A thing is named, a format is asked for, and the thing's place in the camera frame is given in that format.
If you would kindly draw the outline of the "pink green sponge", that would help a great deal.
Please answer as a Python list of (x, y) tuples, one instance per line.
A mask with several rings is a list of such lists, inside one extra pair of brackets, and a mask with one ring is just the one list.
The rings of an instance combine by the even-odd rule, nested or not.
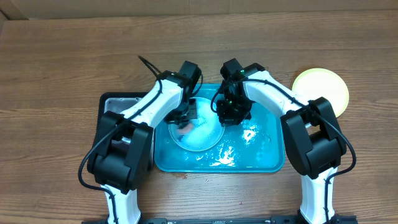
[(194, 125), (191, 122), (187, 122), (187, 123), (179, 124), (177, 131), (180, 135), (185, 135), (185, 134), (188, 134), (193, 128), (194, 128)]

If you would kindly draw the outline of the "light blue plate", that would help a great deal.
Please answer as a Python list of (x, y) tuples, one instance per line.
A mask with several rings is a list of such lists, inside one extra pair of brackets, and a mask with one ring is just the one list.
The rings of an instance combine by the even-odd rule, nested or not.
[(169, 125), (169, 133), (178, 146), (188, 151), (207, 150), (221, 139), (224, 127), (219, 122), (218, 115), (211, 110), (211, 100), (195, 97), (197, 118), (191, 119), (193, 128), (187, 133), (180, 132), (176, 124)]

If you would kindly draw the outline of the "yellow plate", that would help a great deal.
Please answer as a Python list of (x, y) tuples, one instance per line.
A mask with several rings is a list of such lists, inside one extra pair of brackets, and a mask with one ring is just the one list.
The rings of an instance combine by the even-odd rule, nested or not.
[(292, 91), (311, 100), (326, 98), (332, 105), (335, 116), (347, 109), (349, 90), (343, 79), (325, 68), (311, 68), (302, 72), (293, 82)]

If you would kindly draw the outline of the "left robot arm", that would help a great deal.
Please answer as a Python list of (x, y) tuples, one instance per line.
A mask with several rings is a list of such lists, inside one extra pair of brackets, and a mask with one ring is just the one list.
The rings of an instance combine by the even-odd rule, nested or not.
[(105, 193), (105, 223), (139, 223), (137, 188), (153, 162), (154, 129), (161, 121), (185, 128), (197, 118), (193, 97), (203, 80), (198, 65), (186, 61), (178, 72), (161, 72), (143, 63), (156, 77), (154, 87), (132, 107), (99, 117), (93, 147), (78, 170), (81, 185)]

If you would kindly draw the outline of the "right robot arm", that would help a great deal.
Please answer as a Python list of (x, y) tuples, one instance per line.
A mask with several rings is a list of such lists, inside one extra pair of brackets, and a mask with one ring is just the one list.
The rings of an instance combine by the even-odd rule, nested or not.
[(333, 209), (333, 181), (339, 175), (346, 138), (341, 133), (331, 103), (324, 97), (309, 100), (298, 96), (258, 63), (242, 67), (235, 59), (220, 70), (223, 81), (212, 99), (223, 126), (251, 119), (253, 103), (259, 103), (280, 119), (286, 155), (301, 175), (304, 223), (340, 223)]

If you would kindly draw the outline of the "black water tray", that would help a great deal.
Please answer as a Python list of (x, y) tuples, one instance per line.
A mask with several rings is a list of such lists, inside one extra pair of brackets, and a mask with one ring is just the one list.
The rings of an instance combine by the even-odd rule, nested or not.
[[(112, 111), (113, 113), (121, 113), (122, 111), (129, 109), (134, 106), (138, 101), (140, 101), (147, 92), (106, 92), (101, 95), (99, 99), (99, 109), (98, 109), (98, 120), (99, 123), (102, 115), (107, 111)], [(150, 171), (154, 167), (154, 138), (152, 137), (152, 145), (150, 149), (149, 165), (147, 170)], [(111, 141), (111, 149), (115, 149), (116, 152), (121, 152), (123, 154), (127, 153), (129, 148), (129, 143), (125, 141)]]

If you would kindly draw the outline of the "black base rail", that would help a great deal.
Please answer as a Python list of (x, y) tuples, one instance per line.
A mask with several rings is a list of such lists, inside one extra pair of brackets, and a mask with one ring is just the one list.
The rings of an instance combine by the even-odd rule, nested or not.
[[(107, 224), (107, 220), (82, 221), (82, 224)], [(234, 219), (184, 219), (167, 220), (166, 218), (141, 218), (139, 224), (299, 224), (307, 223), (300, 215), (275, 215), (270, 218), (234, 218)], [(335, 215), (332, 224), (358, 224), (355, 215)]]

